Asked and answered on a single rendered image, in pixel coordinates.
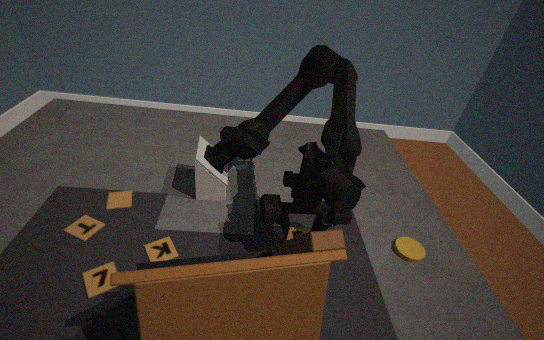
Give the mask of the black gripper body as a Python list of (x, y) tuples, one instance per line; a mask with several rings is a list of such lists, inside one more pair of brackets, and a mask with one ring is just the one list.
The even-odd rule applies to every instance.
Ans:
[(322, 215), (323, 220), (334, 220), (336, 224), (348, 225), (352, 219), (351, 210), (344, 214), (336, 213), (317, 193), (316, 189), (308, 188), (300, 183), (297, 176), (297, 186), (292, 203), (281, 202), (280, 195), (263, 194), (260, 198), (261, 219), (263, 221), (288, 220), (292, 214)]

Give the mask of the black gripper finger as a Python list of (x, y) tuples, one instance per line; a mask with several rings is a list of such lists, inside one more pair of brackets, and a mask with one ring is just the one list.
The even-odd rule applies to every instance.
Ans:
[(283, 233), (284, 233), (284, 238), (286, 239), (287, 236), (288, 236), (288, 231), (289, 231), (289, 226), (290, 226), (289, 216), (288, 216), (288, 220), (279, 220), (279, 221), (277, 221), (275, 223), (281, 225), (281, 227), (283, 229)]
[(310, 232), (325, 231), (331, 226), (335, 226), (334, 220), (323, 220), (322, 215), (316, 215)]

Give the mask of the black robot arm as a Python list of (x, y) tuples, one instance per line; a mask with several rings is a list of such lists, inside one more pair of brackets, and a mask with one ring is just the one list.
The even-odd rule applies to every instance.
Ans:
[[(362, 150), (355, 122), (357, 72), (352, 63), (326, 45), (314, 46), (302, 60), (298, 75), (253, 119), (237, 127), (225, 126), (221, 141), (207, 145), (204, 158), (221, 174), (224, 166), (239, 156), (254, 158), (269, 146), (270, 132), (313, 89), (334, 85), (332, 111), (325, 123), (321, 143), (308, 142), (298, 148), (303, 154), (299, 173), (285, 171), (283, 184), (292, 188), (294, 198), (297, 176), (338, 214), (352, 210), (365, 184), (353, 175), (356, 158)], [(333, 164), (333, 163), (334, 164)]]

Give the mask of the yellow round flat disc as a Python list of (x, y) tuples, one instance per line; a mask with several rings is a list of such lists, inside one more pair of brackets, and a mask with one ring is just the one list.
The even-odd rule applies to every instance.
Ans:
[(410, 237), (397, 238), (394, 243), (394, 250), (398, 256), (411, 263), (418, 263), (425, 256), (423, 246)]

